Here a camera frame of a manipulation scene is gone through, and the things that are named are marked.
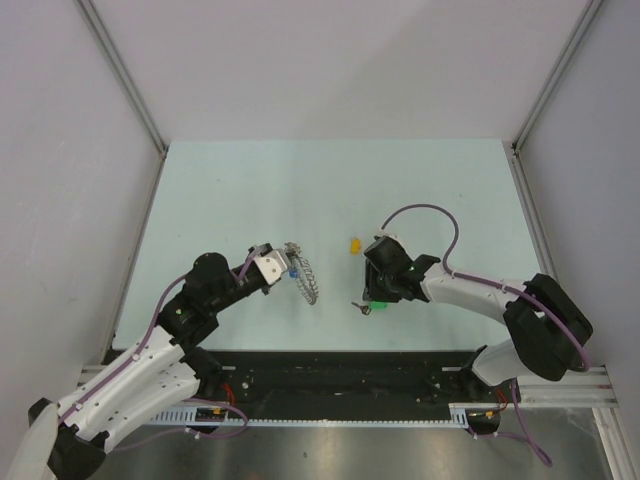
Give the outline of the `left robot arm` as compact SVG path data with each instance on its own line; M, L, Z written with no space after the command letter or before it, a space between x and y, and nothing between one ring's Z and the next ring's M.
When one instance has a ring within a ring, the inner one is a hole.
M132 431L171 405L214 397L224 381L221 364L201 348L223 310L257 291L269 292L290 269L281 249L260 245L245 263L229 266L205 253L165 290L144 335L85 385L58 401L29 409L30 428L12 479L87 479Z

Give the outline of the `green key tag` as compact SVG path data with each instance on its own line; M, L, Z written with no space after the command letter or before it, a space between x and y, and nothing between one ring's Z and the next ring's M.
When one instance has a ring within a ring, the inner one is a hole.
M380 301L372 301L369 304L369 308L371 310L383 310L386 309L388 306L388 304L386 302L380 302Z

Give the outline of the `small metal key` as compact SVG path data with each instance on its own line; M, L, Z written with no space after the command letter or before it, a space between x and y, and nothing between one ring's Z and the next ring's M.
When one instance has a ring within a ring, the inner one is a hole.
M357 302L352 302L351 305L356 307L363 315L369 315L371 313L371 308L367 304L359 304Z

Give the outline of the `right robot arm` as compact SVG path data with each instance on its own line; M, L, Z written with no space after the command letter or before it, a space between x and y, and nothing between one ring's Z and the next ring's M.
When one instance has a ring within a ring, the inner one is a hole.
M461 369L461 388L484 401L497 386L532 374L558 382L585 372L585 345L593 327L558 282L545 274L531 280L499 281L456 271L434 256L411 258L391 236L365 250L363 298L369 303L419 301L452 305L503 325L507 340L482 346Z

